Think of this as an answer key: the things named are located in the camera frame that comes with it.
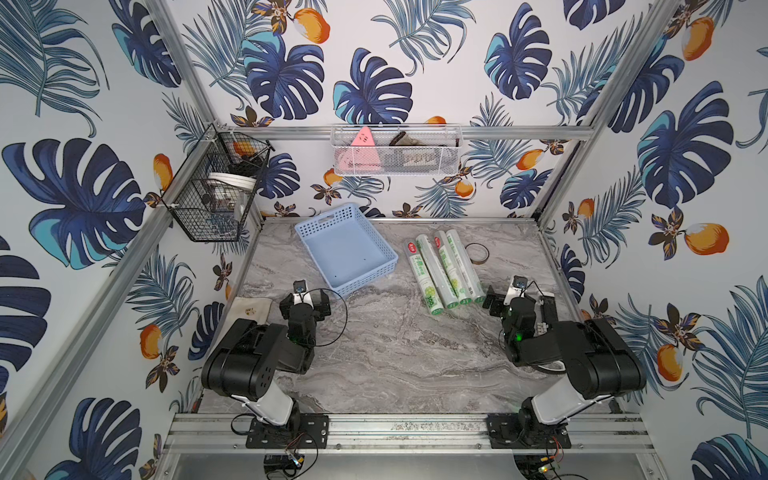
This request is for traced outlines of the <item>plastic wrap roll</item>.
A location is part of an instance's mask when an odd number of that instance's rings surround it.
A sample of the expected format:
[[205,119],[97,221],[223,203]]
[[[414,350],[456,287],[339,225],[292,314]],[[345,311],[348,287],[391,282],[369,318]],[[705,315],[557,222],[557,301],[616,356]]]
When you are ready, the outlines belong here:
[[472,297],[466,286],[466,282],[460,273],[455,256],[448,246],[446,234],[440,230],[436,231],[434,233],[434,242],[439,259],[458,302],[461,305],[470,304],[472,302]]
[[428,236],[425,234],[418,235],[416,237],[416,246],[425,261],[444,307],[447,309],[456,308],[459,305],[458,297],[454,293],[449,277],[447,276]]
[[414,240],[405,243],[408,263],[415,276],[422,299],[431,315],[440,315],[444,311],[444,305],[439,297],[437,288],[429,273],[426,262],[421,255]]
[[471,263],[471,260],[466,252],[465,246],[462,243],[458,232],[455,229],[446,231],[446,237],[448,245],[450,246],[458,268],[466,283],[469,295],[474,303],[482,304],[485,300],[485,290],[479,280],[479,277]]

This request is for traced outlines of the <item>light blue plastic basket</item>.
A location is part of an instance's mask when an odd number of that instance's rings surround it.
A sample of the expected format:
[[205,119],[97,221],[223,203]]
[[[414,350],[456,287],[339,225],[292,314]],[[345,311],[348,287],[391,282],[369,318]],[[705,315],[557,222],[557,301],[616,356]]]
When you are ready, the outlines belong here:
[[394,272],[398,254],[358,205],[299,222],[295,231],[331,290],[346,298]]

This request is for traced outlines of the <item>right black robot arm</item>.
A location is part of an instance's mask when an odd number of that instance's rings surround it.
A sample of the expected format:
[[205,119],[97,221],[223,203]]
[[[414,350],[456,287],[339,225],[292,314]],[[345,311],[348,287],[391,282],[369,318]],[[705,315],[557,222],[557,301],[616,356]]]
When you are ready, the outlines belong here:
[[561,320],[553,296],[535,300],[520,289],[489,288],[483,308],[501,320],[504,353],[515,366],[563,366],[560,380],[523,402],[525,432],[564,425],[595,403],[646,386],[640,360],[605,318]]

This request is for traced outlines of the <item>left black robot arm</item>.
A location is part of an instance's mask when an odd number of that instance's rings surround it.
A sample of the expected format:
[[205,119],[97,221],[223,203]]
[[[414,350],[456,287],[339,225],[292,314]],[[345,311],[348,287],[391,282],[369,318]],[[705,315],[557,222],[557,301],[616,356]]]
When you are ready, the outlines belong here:
[[331,305],[324,289],[296,289],[280,301],[279,310],[283,324],[236,319],[206,359],[201,383],[240,402],[261,423],[293,429],[298,406],[274,376],[308,372],[319,346],[317,324],[331,314]]

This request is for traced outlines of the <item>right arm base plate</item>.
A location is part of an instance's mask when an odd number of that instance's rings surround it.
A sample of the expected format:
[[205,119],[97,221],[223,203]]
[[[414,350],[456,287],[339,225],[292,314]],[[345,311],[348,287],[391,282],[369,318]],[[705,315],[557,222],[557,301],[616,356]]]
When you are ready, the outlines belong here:
[[570,449],[572,443],[565,424],[545,425],[527,411],[486,416],[492,449]]

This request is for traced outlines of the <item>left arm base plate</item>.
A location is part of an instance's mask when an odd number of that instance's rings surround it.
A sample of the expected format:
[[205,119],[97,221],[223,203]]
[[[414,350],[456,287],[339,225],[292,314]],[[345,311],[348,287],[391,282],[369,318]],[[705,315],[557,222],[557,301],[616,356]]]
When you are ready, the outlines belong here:
[[286,425],[275,426],[254,419],[246,436],[247,449],[319,449],[327,447],[330,417],[324,414],[299,413]]

